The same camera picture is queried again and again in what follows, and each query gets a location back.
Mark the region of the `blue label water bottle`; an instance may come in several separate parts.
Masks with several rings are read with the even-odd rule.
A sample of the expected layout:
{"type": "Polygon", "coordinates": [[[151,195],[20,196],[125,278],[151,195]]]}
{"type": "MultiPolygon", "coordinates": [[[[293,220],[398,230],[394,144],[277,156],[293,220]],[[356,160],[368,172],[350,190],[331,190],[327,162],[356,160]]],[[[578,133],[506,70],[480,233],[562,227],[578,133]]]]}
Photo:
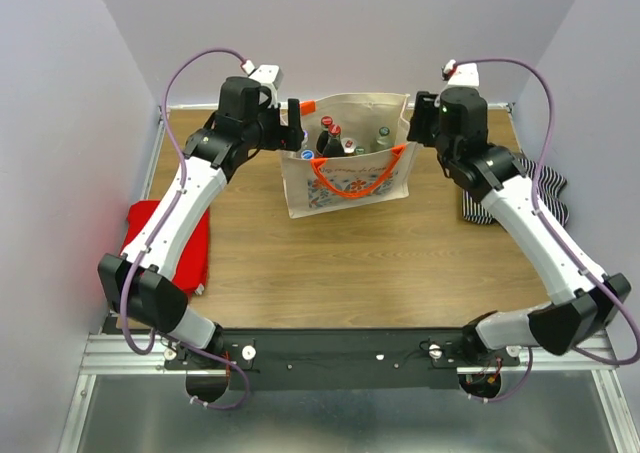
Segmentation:
{"type": "Polygon", "coordinates": [[[300,157],[304,160],[312,160],[315,157],[315,155],[312,150],[306,149],[301,152],[300,157]]]}

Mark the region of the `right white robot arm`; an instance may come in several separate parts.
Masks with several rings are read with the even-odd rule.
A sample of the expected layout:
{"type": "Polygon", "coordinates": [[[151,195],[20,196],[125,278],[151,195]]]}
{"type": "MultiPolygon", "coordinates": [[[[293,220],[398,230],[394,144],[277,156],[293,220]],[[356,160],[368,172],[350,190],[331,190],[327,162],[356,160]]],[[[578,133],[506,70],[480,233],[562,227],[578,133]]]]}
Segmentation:
{"type": "Polygon", "coordinates": [[[510,234],[538,273],[546,304],[490,312],[463,329],[460,352],[480,365],[507,346],[539,346],[560,356],[604,329],[631,285],[607,274],[533,193],[532,179],[508,148],[488,140],[488,107],[472,87],[416,95],[408,139],[435,149],[444,175],[510,234]]]}

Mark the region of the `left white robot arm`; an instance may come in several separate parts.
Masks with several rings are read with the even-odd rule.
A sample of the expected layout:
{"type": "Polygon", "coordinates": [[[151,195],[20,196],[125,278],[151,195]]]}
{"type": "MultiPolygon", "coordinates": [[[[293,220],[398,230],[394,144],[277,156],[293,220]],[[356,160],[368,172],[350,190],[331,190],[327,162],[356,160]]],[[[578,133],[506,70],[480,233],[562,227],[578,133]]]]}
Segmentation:
{"type": "Polygon", "coordinates": [[[173,278],[182,252],[212,201],[251,151],[297,151],[304,138],[300,102],[280,111],[275,89],[248,77],[229,77],[219,104],[178,151],[177,176],[136,237],[119,255],[98,265],[105,297],[123,321],[136,320],[154,334],[187,346],[201,368],[223,351],[221,327],[197,313],[173,278]]]}

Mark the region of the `green beer bottle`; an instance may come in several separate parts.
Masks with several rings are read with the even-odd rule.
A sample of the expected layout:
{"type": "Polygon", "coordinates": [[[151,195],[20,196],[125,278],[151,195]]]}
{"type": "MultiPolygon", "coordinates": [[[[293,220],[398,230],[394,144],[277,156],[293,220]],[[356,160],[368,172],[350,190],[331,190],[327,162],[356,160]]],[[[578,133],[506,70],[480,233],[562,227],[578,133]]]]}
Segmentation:
{"type": "Polygon", "coordinates": [[[372,143],[372,151],[380,152],[388,150],[395,145],[392,132],[389,127],[380,127],[378,133],[372,143]]]}

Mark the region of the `beige canvas tote bag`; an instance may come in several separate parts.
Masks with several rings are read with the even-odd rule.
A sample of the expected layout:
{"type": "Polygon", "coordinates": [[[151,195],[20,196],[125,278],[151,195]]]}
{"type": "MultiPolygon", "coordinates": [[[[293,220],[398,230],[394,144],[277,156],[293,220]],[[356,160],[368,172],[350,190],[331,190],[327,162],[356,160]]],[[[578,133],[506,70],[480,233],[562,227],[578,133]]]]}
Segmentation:
{"type": "Polygon", "coordinates": [[[344,93],[303,102],[301,125],[307,133],[303,149],[316,151],[320,120],[331,116],[341,138],[366,149],[361,156],[304,160],[301,152],[280,154],[284,195],[292,218],[302,218],[409,195],[408,180],[418,145],[407,140],[409,96],[397,93],[344,93]],[[373,152],[380,127],[389,127],[395,145],[373,152]]]}

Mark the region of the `red bull energy can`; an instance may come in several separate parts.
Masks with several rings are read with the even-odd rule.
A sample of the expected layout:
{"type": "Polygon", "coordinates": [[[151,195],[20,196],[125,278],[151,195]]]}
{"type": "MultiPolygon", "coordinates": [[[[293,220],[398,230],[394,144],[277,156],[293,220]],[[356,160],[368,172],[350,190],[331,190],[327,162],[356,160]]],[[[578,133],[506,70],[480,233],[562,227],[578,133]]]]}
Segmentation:
{"type": "Polygon", "coordinates": [[[344,138],[342,140],[342,147],[346,157],[354,156],[357,143],[351,138],[344,138]]]}

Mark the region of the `cola glass bottle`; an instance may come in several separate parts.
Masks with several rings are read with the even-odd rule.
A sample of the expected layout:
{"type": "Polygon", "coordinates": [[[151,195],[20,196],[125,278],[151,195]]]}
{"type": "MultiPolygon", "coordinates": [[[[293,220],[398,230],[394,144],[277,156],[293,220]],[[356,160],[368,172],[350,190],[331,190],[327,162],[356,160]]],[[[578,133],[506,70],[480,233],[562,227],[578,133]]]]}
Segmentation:
{"type": "Polygon", "coordinates": [[[331,116],[325,115],[320,120],[321,131],[316,142],[316,156],[322,157],[323,151],[328,143],[329,130],[333,124],[331,116]]]}
{"type": "Polygon", "coordinates": [[[328,130],[327,143],[323,149],[324,158],[344,157],[346,155],[341,141],[341,127],[332,124],[328,130]]]}

